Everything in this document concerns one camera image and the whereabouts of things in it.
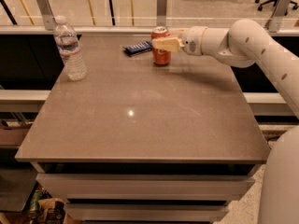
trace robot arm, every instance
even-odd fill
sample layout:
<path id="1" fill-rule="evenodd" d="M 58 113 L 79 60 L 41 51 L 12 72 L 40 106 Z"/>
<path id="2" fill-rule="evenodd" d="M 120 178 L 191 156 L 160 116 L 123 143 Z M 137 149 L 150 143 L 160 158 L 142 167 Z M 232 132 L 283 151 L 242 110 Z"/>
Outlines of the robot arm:
<path id="1" fill-rule="evenodd" d="M 257 63 L 299 118 L 299 58 L 277 43 L 255 21 L 236 21 L 230 29 L 195 26 L 176 37 L 152 41 L 156 49 L 208 55 L 219 62 L 245 68 Z"/>
<path id="2" fill-rule="evenodd" d="M 178 37 L 153 40 L 153 47 L 212 56 L 221 63 L 257 63 L 299 118 L 299 58 L 280 46 L 255 21 L 240 20 L 230 29 L 193 27 Z M 259 224 L 299 223 L 299 126 L 285 132 L 267 160 Z"/>

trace countertop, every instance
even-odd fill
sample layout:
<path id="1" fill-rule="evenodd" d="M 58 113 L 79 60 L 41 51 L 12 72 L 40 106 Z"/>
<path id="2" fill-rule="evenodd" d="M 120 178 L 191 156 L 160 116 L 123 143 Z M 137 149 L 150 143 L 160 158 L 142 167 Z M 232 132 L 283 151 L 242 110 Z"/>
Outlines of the countertop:
<path id="1" fill-rule="evenodd" d="M 269 148 L 231 68 L 123 46 L 145 35 L 84 35 L 88 75 L 50 92 L 16 155 L 37 162 L 265 163 Z"/>

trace water bottle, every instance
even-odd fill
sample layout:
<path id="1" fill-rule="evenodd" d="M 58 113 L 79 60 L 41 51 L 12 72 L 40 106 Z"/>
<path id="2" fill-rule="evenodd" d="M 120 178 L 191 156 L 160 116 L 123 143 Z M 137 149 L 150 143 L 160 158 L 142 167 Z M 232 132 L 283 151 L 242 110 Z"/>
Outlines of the water bottle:
<path id="1" fill-rule="evenodd" d="M 66 22 L 65 16 L 55 17 L 54 39 L 64 62 L 70 80 L 81 80 L 86 77 L 86 65 L 74 28 Z"/>

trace cable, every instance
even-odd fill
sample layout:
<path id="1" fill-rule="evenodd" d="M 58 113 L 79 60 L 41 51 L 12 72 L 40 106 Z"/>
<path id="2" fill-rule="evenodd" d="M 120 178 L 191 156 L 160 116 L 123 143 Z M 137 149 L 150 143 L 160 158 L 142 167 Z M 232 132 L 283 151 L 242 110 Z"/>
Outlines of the cable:
<path id="1" fill-rule="evenodd" d="M 267 139 L 267 145 L 270 147 L 269 142 L 272 141 L 272 140 L 278 140 L 279 138 L 280 138 L 280 136 L 274 136 L 274 137 L 268 138 Z"/>
<path id="2" fill-rule="evenodd" d="M 112 0 L 109 0 L 109 5 L 110 5 L 110 13 L 111 13 L 112 25 L 115 26 L 115 18 L 114 18 L 114 11 L 113 11 L 113 2 L 112 2 Z"/>
<path id="3" fill-rule="evenodd" d="M 13 15 L 11 14 L 6 2 L 4 0 L 0 0 L 0 3 L 1 3 L 3 9 L 5 10 L 5 12 L 7 13 L 8 17 L 10 18 L 10 21 L 12 22 L 12 24 L 18 25 L 18 23 L 14 19 Z"/>

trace soda can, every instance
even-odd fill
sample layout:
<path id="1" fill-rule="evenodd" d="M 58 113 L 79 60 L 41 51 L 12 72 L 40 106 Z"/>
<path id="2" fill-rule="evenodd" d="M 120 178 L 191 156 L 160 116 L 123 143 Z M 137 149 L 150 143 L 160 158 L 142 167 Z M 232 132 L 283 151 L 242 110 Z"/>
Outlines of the soda can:
<path id="1" fill-rule="evenodd" d="M 169 36 L 169 31 L 164 26 L 157 26 L 152 30 L 151 40 L 160 37 Z M 154 63 L 159 66 L 165 66 L 170 63 L 171 52 L 163 49 L 152 48 Z"/>

